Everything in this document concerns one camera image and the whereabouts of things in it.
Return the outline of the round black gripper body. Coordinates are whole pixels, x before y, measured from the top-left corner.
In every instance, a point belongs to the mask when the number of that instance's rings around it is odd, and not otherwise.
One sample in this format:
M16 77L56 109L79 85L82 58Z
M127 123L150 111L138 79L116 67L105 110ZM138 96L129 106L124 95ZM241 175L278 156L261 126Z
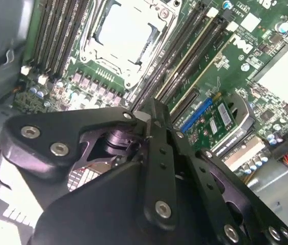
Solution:
M40 216L34 244L219 244L198 191L176 179L178 222L164 231L139 219L139 164L118 167L54 201Z

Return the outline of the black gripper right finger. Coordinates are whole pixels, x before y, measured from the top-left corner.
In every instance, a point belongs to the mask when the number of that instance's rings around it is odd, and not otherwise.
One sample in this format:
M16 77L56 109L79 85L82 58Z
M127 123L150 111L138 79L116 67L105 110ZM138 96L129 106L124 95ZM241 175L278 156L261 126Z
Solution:
M178 167L200 196L195 206L200 244L288 244L288 227L218 157L194 153L185 135L173 128L168 107L160 104L164 124L175 147Z

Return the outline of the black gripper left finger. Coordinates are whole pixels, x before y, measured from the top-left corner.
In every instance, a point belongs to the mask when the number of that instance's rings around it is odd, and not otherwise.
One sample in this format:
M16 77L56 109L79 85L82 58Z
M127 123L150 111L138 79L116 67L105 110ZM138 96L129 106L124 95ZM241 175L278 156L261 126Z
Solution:
M144 167L140 213L161 229L177 220L172 130L165 105L146 104L148 120L123 107L24 114L9 118L0 134L0 196L27 197L44 209L67 192L69 173L115 156Z

